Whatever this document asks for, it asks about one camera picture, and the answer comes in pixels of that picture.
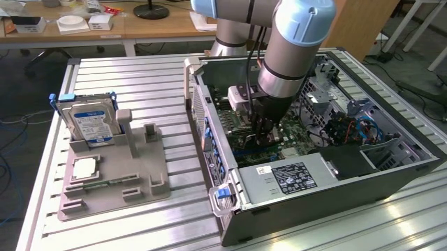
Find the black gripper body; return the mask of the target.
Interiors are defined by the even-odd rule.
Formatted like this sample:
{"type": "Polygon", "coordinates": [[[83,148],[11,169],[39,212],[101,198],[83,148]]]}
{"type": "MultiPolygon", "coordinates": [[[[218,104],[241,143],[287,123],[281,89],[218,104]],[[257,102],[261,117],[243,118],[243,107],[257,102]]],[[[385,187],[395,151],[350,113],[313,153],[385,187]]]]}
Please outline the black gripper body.
{"type": "Polygon", "coordinates": [[[255,133],[255,143],[259,146],[271,146],[279,131],[281,120],[286,116],[294,97],[261,97],[254,102],[251,127],[255,133]]]}

